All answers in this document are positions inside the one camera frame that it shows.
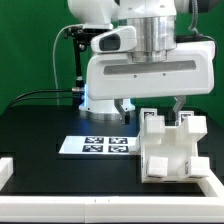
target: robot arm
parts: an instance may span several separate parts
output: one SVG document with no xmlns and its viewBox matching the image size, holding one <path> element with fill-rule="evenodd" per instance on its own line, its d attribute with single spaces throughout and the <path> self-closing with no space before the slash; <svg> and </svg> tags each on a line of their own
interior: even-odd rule
<svg viewBox="0 0 224 224">
<path fill-rule="evenodd" d="M 199 1 L 199 12 L 206 6 L 209 10 L 214 2 L 218 3 Z M 84 31 L 107 31 L 91 41 L 94 54 L 87 69 L 88 110 L 105 111 L 98 104 L 110 100 L 207 94 L 213 89 L 214 43 L 176 43 L 176 15 L 192 10 L 190 0 L 68 3 L 73 15 L 85 23 Z M 114 30 L 112 17 L 119 21 Z"/>
</svg>

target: black table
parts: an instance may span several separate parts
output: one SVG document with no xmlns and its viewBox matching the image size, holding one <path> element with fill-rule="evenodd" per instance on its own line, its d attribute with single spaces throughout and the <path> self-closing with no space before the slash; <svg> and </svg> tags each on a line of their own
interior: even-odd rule
<svg viewBox="0 0 224 224">
<path fill-rule="evenodd" d="M 158 111 L 167 117 L 167 109 Z M 209 117 L 207 125 L 199 154 L 210 157 L 224 183 L 224 128 Z M 0 116 L 0 157 L 13 157 L 14 174 L 0 195 L 203 196 L 197 184 L 142 184 L 139 156 L 58 154 L 67 135 L 136 137 L 138 131 L 137 119 L 127 126 L 89 120 L 70 106 L 11 108 Z"/>
</svg>

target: green wall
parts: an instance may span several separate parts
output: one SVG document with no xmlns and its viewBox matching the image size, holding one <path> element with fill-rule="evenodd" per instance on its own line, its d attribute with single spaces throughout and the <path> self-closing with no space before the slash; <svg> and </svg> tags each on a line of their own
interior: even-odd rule
<svg viewBox="0 0 224 224">
<path fill-rule="evenodd" d="M 224 126 L 224 2 L 199 16 L 198 29 L 219 45 L 214 61 L 215 89 L 209 95 L 188 97 L 186 106 L 200 108 Z M 59 30 L 78 23 L 66 0 L 0 0 L 0 113 L 16 96 L 36 89 L 54 88 L 52 48 Z M 177 34 L 188 33 L 190 15 L 177 17 Z M 89 53 L 82 54 L 83 73 Z M 57 48 L 60 88 L 74 84 L 75 66 L 71 40 L 60 39 Z M 141 106 L 173 106 L 171 97 L 138 99 Z M 55 104 L 55 101 L 40 104 Z"/>
</svg>

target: white block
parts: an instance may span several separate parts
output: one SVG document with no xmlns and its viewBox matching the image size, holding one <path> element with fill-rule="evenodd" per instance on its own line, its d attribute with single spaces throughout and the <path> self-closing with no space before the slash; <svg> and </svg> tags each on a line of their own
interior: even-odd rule
<svg viewBox="0 0 224 224">
<path fill-rule="evenodd" d="M 168 170 L 168 158 L 150 156 L 147 164 L 147 176 L 166 177 Z"/>
<path fill-rule="evenodd" d="M 164 116 L 147 116 L 144 123 L 144 142 L 146 144 L 160 144 L 165 134 Z"/>
<path fill-rule="evenodd" d="M 157 116 L 158 111 L 155 108 L 142 108 L 139 114 L 139 124 L 140 124 L 140 129 L 143 126 L 145 122 L 145 118 L 147 116 Z"/>
<path fill-rule="evenodd" d="M 204 178 L 210 173 L 208 157 L 189 157 L 181 167 L 179 175 L 183 178 Z"/>
<path fill-rule="evenodd" d="M 13 159 L 0 159 L 0 191 L 13 173 Z"/>
<path fill-rule="evenodd" d="M 176 130 L 176 143 L 196 143 L 207 134 L 204 116 L 189 116 Z"/>
</svg>

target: white plastic part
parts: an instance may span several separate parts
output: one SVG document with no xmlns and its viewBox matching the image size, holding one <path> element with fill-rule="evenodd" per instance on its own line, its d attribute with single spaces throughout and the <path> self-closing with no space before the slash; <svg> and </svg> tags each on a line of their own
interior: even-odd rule
<svg viewBox="0 0 224 224">
<path fill-rule="evenodd" d="M 179 175 L 182 178 L 203 178 L 210 173 L 209 158 L 189 157 L 180 168 Z"/>
<path fill-rule="evenodd" d="M 88 96 L 109 100 L 207 94 L 214 87 L 214 53 L 212 41 L 177 44 L 159 67 L 133 64 L 129 53 L 96 54 L 88 64 Z"/>
<path fill-rule="evenodd" d="M 168 169 L 168 158 L 167 157 L 157 157 L 149 156 L 147 162 L 147 176 L 148 177 L 166 177 Z"/>
<path fill-rule="evenodd" d="M 13 159 L 1 158 L 0 159 L 0 191 L 5 186 L 8 179 L 13 174 Z"/>
<path fill-rule="evenodd" d="M 189 182 L 192 181 L 191 177 L 208 176 L 209 159 L 198 157 L 197 150 L 197 142 L 206 134 L 206 119 L 203 116 L 187 117 L 180 126 L 175 127 L 166 127 L 163 116 L 147 116 L 139 132 L 142 182 Z M 153 175 L 148 175 L 148 161 L 154 157 L 168 160 L 167 175 L 163 175 L 162 179 L 154 179 L 151 178 Z M 161 163 L 161 170 L 164 172 L 165 161 Z M 189 162 L 189 171 L 185 174 L 186 161 Z"/>
<path fill-rule="evenodd" d="M 118 19 L 175 16 L 174 0 L 121 0 Z"/>
<path fill-rule="evenodd" d="M 139 114 L 140 127 L 144 125 L 145 118 L 147 116 L 157 116 L 157 115 L 158 115 L 158 111 L 156 108 L 142 108 Z"/>
<path fill-rule="evenodd" d="M 120 38 L 120 48 L 116 51 L 102 51 L 100 49 L 100 41 L 111 35 L 118 35 Z M 136 30 L 133 26 L 125 26 L 114 29 L 98 35 L 91 41 L 92 50 L 95 53 L 110 53 L 110 52 L 126 52 L 133 50 L 137 46 Z"/>
<path fill-rule="evenodd" d="M 110 24 L 118 7 L 114 0 L 68 0 L 68 6 L 73 16 L 88 24 L 89 28 Z"/>
<path fill-rule="evenodd" d="M 212 197 L 0 197 L 0 222 L 143 223 L 224 222 L 223 188 Z"/>
</svg>

